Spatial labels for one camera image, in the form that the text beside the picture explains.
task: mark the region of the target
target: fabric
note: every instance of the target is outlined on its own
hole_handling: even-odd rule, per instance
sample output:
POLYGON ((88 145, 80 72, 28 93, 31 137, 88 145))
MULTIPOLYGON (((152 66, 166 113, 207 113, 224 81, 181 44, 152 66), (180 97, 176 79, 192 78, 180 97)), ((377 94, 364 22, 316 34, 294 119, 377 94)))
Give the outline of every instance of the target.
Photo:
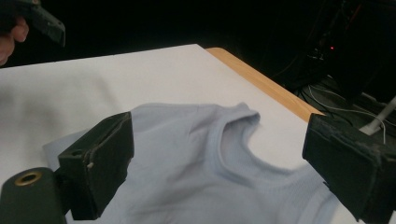
MULTIPOLYGON (((250 152, 260 115, 246 104, 148 104, 131 113, 135 154, 127 179, 102 217, 82 223, 331 221, 338 201, 309 164, 282 169, 250 152)), ((83 134, 44 146, 51 168, 83 134)))

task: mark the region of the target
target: light blue t-shirt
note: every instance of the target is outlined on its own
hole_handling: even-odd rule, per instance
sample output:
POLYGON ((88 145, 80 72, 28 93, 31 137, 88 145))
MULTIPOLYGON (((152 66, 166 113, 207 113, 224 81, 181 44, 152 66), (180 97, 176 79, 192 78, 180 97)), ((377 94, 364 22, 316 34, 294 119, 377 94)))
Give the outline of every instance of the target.
MULTIPOLYGON (((309 164, 282 169, 250 152, 260 115, 247 105, 148 104, 131 113, 134 158, 127 179, 102 217, 82 223, 331 221, 338 201, 309 164)), ((44 146, 51 168, 83 134, 44 146)))

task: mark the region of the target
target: brass ring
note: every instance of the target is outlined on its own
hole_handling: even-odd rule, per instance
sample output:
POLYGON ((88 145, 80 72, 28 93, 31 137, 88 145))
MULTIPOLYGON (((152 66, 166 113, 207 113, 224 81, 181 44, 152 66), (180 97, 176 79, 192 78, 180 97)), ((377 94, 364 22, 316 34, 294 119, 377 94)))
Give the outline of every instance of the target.
POLYGON ((27 172, 15 180, 16 186, 26 186, 35 183, 42 176, 41 172, 31 171, 27 172))

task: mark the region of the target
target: table surface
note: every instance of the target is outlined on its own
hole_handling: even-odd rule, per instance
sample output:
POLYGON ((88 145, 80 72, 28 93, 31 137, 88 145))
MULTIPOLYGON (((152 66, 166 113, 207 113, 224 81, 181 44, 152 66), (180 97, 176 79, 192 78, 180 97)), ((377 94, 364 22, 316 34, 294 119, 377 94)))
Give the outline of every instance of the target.
MULTIPOLYGON (((42 146, 146 103, 246 103, 261 121, 248 146, 285 169, 301 153, 312 106, 224 49, 178 46, 0 69, 0 183, 48 166, 42 146)), ((332 223, 356 223, 338 206, 332 223)))

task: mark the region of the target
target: finger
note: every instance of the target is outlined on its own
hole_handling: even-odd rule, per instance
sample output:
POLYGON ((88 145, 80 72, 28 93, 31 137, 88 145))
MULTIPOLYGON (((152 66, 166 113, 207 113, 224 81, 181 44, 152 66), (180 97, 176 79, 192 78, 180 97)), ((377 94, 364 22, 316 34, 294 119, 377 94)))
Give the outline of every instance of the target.
POLYGON ((14 48, 14 39, 10 34, 0 35, 0 66, 7 62, 14 48))
POLYGON ((23 17, 18 17, 16 23, 17 25, 11 30, 11 34, 16 41, 23 42, 29 33, 29 26, 23 17))

